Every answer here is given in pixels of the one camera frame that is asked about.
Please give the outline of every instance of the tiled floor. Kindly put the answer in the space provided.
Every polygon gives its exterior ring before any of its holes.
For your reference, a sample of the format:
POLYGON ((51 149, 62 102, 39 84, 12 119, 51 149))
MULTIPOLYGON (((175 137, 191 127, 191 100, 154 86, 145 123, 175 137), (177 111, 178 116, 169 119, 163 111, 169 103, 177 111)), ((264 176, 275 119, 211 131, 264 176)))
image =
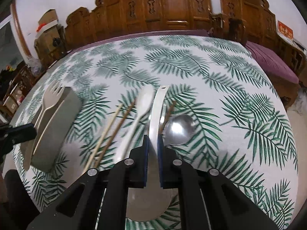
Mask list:
MULTIPOLYGON (((57 63, 50 70, 48 70, 47 74, 43 76, 42 79, 38 82, 38 84, 36 84, 35 87, 31 90, 31 93, 33 93, 40 86, 40 84, 48 78, 49 74, 53 72, 53 70, 55 70, 55 68, 58 67, 58 65, 60 64, 61 62, 57 63)), ((306 113, 301 115, 294 111, 293 108, 289 108, 287 114, 294 133, 299 165, 298 192, 294 208, 294 216, 296 216, 300 208, 304 204, 305 200, 307 199, 307 109, 306 113)), ((18 114, 15 115, 11 122, 12 124, 16 122, 18 116, 18 114)), ((6 156, 2 173, 3 177, 5 173, 10 169, 16 169, 11 153, 6 156)))

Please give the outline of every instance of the purple seat cushion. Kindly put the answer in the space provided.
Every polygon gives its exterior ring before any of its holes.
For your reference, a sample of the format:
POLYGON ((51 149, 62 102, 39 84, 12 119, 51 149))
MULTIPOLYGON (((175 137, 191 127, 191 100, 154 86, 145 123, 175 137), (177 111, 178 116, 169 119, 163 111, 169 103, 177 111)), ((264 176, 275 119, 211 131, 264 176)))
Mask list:
POLYGON ((298 84, 299 79, 295 73, 271 49, 250 41, 246 43, 245 47, 251 52, 251 55, 265 73, 271 73, 292 83, 298 84))

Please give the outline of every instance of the chopstick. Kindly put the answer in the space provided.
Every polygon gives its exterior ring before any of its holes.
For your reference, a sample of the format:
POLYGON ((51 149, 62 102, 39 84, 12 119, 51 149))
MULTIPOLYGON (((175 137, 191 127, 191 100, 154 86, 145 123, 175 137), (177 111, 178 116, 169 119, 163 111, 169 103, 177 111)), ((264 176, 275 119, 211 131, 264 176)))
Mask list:
POLYGON ((110 137, 109 141, 107 142, 106 146, 104 147, 103 151, 100 153, 98 159, 95 162, 94 168, 98 168, 100 161, 102 160, 104 154, 106 153, 106 151, 108 150, 109 146, 111 145, 113 139, 115 138, 116 134, 118 133, 119 129, 121 128, 122 124, 124 123, 125 119, 128 117, 131 109, 134 107, 135 105, 135 101, 132 102, 132 104, 129 106, 128 110, 126 111, 125 115, 122 117, 122 120, 119 122, 119 124, 117 125, 113 135, 110 137))
POLYGON ((171 116, 171 113, 172 113, 172 111, 174 110, 175 105, 176 105, 176 101, 174 100, 173 103, 172 103, 172 105, 171 105, 170 108, 168 109, 167 114, 165 115, 163 124, 162 124, 162 125, 160 126, 160 128, 159 128, 159 134, 162 134, 163 129, 164 129, 164 127, 165 127, 167 121, 169 120, 169 117, 171 116))
POLYGON ((83 170, 83 173, 85 173, 85 172, 90 168, 90 166, 91 166, 91 164, 92 164, 92 162, 93 162, 93 160, 94 160, 94 158, 95 158, 95 156, 96 156, 96 153, 97 153, 97 151, 98 151, 100 145, 102 144, 102 142, 103 142, 103 140, 105 139, 107 133, 109 132, 109 130, 110 130, 112 124, 114 123, 114 120, 115 120, 115 118, 117 117, 117 115, 118 115, 120 109, 122 108, 122 105, 123 105, 123 104, 120 104, 120 105, 117 107, 117 110, 116 110, 116 112, 114 113, 113 117, 109 119, 108 125, 107 125, 107 127, 104 129, 104 131, 102 132, 101 137, 99 138, 99 141, 98 141, 98 143, 96 144, 95 149, 93 150, 93 152, 92 152, 90 158, 89 158, 88 161, 87 161, 87 164, 86 164, 86 166, 85 166, 85 168, 84 168, 84 170, 83 170))

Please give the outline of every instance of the plastic bag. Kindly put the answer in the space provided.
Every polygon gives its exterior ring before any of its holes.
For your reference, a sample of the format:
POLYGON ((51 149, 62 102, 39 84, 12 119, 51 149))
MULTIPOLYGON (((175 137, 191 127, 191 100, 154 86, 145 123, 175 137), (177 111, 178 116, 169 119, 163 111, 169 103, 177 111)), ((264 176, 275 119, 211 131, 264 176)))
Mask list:
POLYGON ((298 114, 307 114, 307 88, 300 88, 291 109, 298 114))
POLYGON ((27 65, 31 68, 31 72, 34 76, 40 75, 42 65, 39 59, 34 58, 33 56, 27 56, 28 63, 27 65))

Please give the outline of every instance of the leaf print tablecloth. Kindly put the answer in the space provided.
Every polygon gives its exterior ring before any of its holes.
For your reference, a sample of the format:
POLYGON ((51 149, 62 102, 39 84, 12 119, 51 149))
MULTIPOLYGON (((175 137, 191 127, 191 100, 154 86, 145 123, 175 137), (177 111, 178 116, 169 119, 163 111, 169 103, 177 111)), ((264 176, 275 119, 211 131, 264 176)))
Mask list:
MULTIPOLYGON (((164 35, 90 47, 52 73, 17 125, 31 121, 53 80, 71 86, 83 103, 53 170, 44 173, 31 167, 25 172, 18 145, 13 152, 24 186, 40 210, 80 176, 116 105, 124 104, 119 121, 142 86, 170 85, 165 101, 169 106, 176 100, 173 114, 189 114, 197 125, 187 144, 172 148, 195 168, 220 170, 280 229, 289 225, 298 182, 294 137, 273 85, 240 44, 164 35)), ((101 170, 113 166, 116 147, 135 113, 134 108, 101 161, 101 170)), ((148 114, 140 120, 131 148, 142 144, 147 120, 148 114)), ((126 229, 180 229, 178 204, 175 195, 161 217, 150 222, 126 219, 126 229)))

